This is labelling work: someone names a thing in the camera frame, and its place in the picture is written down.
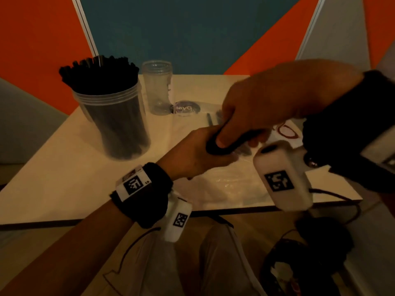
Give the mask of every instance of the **blue wall panel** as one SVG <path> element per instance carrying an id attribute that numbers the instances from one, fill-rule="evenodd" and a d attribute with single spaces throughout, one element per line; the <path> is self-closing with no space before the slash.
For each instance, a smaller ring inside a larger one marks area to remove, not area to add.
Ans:
<path id="1" fill-rule="evenodd" d="M 223 74 L 298 0 L 81 0 L 100 54 Z"/>

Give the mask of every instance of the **hand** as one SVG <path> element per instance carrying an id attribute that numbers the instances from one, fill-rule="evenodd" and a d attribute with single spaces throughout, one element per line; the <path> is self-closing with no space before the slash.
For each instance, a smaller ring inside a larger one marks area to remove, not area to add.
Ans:
<path id="1" fill-rule="evenodd" d="M 165 154 L 157 164 L 172 181 L 193 178 L 214 167 L 228 166 L 238 160 L 236 154 L 214 156 L 206 152 L 206 142 L 218 131 L 219 125 L 192 131 Z"/>
<path id="2" fill-rule="evenodd" d="M 230 121 L 216 143 L 224 148 L 245 132 L 262 129 L 249 141 L 256 147 L 274 125 L 321 112 L 362 79 L 353 66 L 323 59 L 292 61 L 255 74 L 229 89 L 222 111 Z"/>

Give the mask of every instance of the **transparent cup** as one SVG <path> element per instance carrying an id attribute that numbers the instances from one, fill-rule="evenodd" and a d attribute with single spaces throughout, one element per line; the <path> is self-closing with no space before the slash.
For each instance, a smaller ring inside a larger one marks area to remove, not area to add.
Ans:
<path id="1" fill-rule="evenodd" d="M 83 95 L 73 91 L 101 134 L 106 154 L 118 160 L 135 159 L 150 147 L 141 85 L 115 94 Z"/>
<path id="2" fill-rule="evenodd" d="M 163 60 L 146 61 L 143 62 L 141 70 L 144 76 L 150 112 L 155 115 L 170 114 L 169 85 L 173 75 L 171 62 Z"/>

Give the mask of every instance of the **black handle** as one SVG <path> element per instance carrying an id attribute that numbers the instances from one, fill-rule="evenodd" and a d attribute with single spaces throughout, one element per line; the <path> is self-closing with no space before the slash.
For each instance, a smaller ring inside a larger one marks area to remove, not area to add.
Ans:
<path id="1" fill-rule="evenodd" d="M 215 139 L 217 138 L 218 134 L 221 132 L 223 127 L 227 124 L 223 124 L 221 129 L 219 129 L 210 139 L 207 141 L 206 144 L 206 152 L 209 153 L 210 155 L 228 155 L 231 154 L 235 149 L 237 149 L 240 145 L 242 145 L 244 142 L 258 136 L 262 130 L 250 130 L 244 134 L 242 134 L 234 143 L 229 145 L 227 148 L 220 148 L 217 146 L 215 143 Z"/>

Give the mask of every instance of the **tabletop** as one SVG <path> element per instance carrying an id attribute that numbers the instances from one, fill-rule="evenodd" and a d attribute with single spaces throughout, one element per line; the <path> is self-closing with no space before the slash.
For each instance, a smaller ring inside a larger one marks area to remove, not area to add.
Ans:
<path id="1" fill-rule="evenodd" d="M 173 75 L 174 99 L 221 104 L 230 86 L 246 77 Z M 141 76 L 139 80 L 146 100 L 144 80 Z M 108 201 L 109 193 L 115 189 L 115 182 L 120 177 L 139 164 L 156 162 L 169 149 L 172 114 L 156 116 L 148 112 L 147 104 L 145 108 L 151 146 L 140 158 L 130 161 L 108 158 L 95 125 L 77 108 L 0 192 L 0 225 L 7 228 L 4 226 L 8 224 L 29 223 L 40 227 L 40 223 L 52 226 L 57 221 L 75 221 L 85 218 Z M 314 188 L 355 201 L 362 199 L 344 178 L 328 173 L 327 166 L 309 171 L 307 175 Z M 313 199 L 314 203 L 342 202 L 324 194 L 314 195 Z M 205 210 L 225 213 L 224 210 L 229 209 L 234 212 L 243 208 L 275 209 L 269 197 L 237 204 L 193 205 L 196 216 Z"/>

